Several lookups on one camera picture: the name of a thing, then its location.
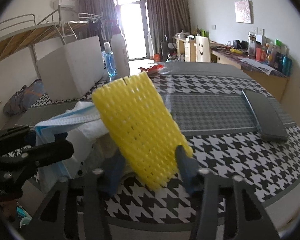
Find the blue surgical face mask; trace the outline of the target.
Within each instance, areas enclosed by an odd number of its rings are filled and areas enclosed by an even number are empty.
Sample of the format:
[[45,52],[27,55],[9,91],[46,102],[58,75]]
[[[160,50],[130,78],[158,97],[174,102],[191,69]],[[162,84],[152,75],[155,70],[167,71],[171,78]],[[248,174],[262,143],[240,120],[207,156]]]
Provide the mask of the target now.
[[49,120],[41,121],[34,126],[36,132],[36,145],[44,145],[55,141],[55,135],[67,133],[66,139],[73,144],[74,154],[68,160],[52,165],[52,173],[58,177],[67,176],[74,178],[79,171],[80,165],[88,157],[92,145],[96,141],[89,141],[79,132],[74,131],[81,124],[97,119],[94,114],[87,110],[67,110],[65,113],[55,116]]

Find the white tissue paper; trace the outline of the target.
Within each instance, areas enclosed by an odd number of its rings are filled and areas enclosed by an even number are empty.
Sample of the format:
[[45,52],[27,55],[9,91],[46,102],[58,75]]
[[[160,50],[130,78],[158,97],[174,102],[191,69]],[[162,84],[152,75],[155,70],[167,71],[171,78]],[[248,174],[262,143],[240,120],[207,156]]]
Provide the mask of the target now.
[[94,121],[87,122],[85,124],[79,125],[74,131],[79,132],[80,135],[83,135],[89,141],[94,141],[97,138],[100,138],[109,133],[108,129],[104,125],[103,121],[100,118],[100,113],[92,102],[88,101],[79,101],[76,103],[75,107],[72,109],[73,111],[89,109],[89,114],[94,114],[97,116],[97,119]]

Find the blue orange quilt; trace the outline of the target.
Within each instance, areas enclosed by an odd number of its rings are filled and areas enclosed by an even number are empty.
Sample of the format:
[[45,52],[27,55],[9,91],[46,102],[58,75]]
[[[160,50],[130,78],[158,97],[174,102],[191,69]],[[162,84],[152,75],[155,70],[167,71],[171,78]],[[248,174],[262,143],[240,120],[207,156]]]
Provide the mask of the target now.
[[24,85],[15,92],[4,105],[2,112],[6,116],[23,114],[45,93],[41,79],[36,79],[29,86]]

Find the houndstooth table cloth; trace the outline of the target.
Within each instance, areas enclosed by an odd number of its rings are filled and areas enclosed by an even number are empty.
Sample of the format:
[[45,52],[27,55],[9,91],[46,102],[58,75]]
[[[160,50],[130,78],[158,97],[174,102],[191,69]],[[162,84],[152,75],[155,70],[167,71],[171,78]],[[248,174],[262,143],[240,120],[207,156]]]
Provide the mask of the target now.
[[[185,68],[178,63],[166,64],[149,78],[200,167],[224,178],[241,176],[277,228],[296,217],[300,209],[300,127],[265,88],[235,67],[212,63],[189,63]],[[79,101],[93,102],[93,92],[108,83],[99,81],[77,100],[53,102],[44,94],[16,125],[32,127],[73,109]],[[288,133],[287,142],[266,142],[261,138],[242,90],[267,97]],[[97,165],[116,147],[109,133],[97,138],[80,168]],[[43,190],[56,181],[51,168],[43,168],[37,174]],[[194,202],[179,172],[166,187],[150,190],[128,162],[118,192],[106,199],[105,205],[107,215],[117,222],[185,226],[194,221],[195,215]]]

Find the red snack wrapper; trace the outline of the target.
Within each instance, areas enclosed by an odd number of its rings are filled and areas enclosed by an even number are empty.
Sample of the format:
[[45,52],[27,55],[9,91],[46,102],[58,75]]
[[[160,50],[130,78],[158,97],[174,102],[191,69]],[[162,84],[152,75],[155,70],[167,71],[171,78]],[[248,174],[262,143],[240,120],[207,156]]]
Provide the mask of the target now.
[[146,73],[148,76],[152,76],[157,74],[161,69],[163,69],[164,66],[162,64],[153,64],[151,66],[149,66],[148,68],[143,68],[140,67],[140,74],[141,73]]

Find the white pump lotion bottle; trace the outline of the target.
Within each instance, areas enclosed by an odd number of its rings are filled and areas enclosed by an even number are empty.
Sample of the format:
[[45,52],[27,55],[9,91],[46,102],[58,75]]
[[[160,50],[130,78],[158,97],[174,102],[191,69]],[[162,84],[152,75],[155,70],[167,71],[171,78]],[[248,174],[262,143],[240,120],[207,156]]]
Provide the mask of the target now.
[[130,76],[126,40],[117,25],[113,28],[110,45],[113,51],[118,77]]

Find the wooden smiley face chair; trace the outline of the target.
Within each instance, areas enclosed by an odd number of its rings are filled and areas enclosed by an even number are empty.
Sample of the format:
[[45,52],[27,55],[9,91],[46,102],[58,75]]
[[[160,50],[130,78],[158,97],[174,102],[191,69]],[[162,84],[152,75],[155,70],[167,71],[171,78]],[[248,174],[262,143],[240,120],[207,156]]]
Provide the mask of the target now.
[[196,61],[211,62],[210,42],[207,37],[196,36]]

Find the metal bunk bed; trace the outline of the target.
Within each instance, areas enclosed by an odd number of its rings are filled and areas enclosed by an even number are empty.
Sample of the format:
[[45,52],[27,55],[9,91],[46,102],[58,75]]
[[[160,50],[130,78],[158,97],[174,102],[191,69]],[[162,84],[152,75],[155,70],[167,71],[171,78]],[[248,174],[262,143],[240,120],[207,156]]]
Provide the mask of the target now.
[[74,7],[57,8],[39,22],[34,14],[23,14],[0,22],[4,25],[0,32],[19,25],[31,23],[30,26],[15,30],[0,37],[0,62],[9,56],[29,48],[34,67],[37,68],[38,57],[35,46],[51,39],[60,39],[62,45],[78,40],[77,32],[87,28],[91,23],[98,23],[103,15],[76,12]]

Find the orange box on floor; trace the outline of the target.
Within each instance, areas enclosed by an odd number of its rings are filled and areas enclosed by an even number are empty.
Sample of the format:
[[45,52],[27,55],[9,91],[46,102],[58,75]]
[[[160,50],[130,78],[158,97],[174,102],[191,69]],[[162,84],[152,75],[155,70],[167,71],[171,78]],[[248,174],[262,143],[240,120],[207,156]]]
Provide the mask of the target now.
[[154,58],[154,62],[160,62],[160,55],[159,54],[154,54],[153,58]]

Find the teal bottles on desk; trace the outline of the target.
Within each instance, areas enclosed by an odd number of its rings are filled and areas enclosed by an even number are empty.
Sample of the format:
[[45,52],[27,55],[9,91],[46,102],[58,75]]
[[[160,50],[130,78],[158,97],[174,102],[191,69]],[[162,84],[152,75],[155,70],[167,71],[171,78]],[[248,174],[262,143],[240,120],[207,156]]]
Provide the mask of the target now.
[[277,71],[281,72],[283,75],[290,77],[290,73],[292,70],[292,60],[286,55],[277,52],[274,61],[274,68]]

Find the white air conditioner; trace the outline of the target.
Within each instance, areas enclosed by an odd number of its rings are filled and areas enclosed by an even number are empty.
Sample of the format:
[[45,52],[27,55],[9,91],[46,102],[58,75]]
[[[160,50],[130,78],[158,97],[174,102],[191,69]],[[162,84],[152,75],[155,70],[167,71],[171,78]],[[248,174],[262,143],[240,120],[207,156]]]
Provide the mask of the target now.
[[73,0],[55,0],[53,2],[53,8],[56,10],[58,8],[71,8],[75,7],[75,1]]

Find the brown right curtain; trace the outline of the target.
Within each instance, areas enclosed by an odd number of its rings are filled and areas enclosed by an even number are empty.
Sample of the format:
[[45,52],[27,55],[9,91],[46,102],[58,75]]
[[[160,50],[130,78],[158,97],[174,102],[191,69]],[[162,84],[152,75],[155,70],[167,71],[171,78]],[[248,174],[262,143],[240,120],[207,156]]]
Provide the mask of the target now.
[[164,37],[172,38],[181,31],[191,29],[187,0],[147,0],[149,30],[153,51],[161,54]]

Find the brown curtain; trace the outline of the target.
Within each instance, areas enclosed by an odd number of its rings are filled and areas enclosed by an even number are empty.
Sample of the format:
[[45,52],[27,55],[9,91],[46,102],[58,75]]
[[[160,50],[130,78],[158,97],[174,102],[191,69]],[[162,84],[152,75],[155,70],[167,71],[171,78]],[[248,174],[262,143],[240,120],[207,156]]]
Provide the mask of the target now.
[[164,37],[172,38],[181,31],[191,29],[187,0],[147,0],[149,30],[153,51],[161,54]]
[[88,27],[81,29],[80,38],[98,36],[100,46],[111,40],[112,28],[117,23],[117,12],[114,0],[78,0],[79,12],[101,16],[97,22],[89,22]]

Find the brown left curtain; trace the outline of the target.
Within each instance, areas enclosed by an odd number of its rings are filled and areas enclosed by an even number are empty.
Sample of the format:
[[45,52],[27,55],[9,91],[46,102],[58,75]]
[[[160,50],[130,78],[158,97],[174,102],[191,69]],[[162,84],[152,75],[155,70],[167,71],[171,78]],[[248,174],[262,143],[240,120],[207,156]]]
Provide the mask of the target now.
[[81,29],[80,38],[98,36],[100,46],[111,40],[112,28],[117,23],[117,12],[114,0],[78,0],[79,12],[101,16],[97,22],[89,22],[88,27]]

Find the pink wall picture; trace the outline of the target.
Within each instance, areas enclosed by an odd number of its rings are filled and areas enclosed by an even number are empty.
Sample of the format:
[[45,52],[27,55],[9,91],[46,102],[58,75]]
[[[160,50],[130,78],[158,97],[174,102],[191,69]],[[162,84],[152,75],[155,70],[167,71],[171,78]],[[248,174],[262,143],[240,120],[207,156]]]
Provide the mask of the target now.
[[250,3],[248,0],[234,2],[237,23],[252,23]]

